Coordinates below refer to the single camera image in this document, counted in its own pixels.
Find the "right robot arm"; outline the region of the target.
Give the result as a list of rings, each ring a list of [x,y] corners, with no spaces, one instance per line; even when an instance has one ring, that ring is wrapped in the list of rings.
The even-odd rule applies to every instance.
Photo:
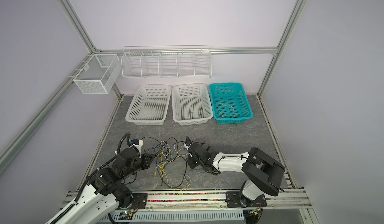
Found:
[[[277,197],[282,191],[281,182],[285,175],[282,163],[258,148],[240,154],[210,152],[202,144],[192,142],[186,137],[184,146],[189,156],[187,163],[191,169],[200,166],[212,175],[222,172],[243,173],[248,177],[238,192],[227,192],[229,208],[266,207],[265,195]]]

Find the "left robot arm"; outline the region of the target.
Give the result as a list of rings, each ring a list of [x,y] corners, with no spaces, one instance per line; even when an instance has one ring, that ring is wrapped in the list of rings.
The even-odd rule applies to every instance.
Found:
[[[156,155],[141,153],[143,141],[131,141],[130,136],[124,134],[115,155],[86,178],[74,199],[49,224],[95,224],[116,209],[133,205],[132,191],[124,180],[149,169]]]

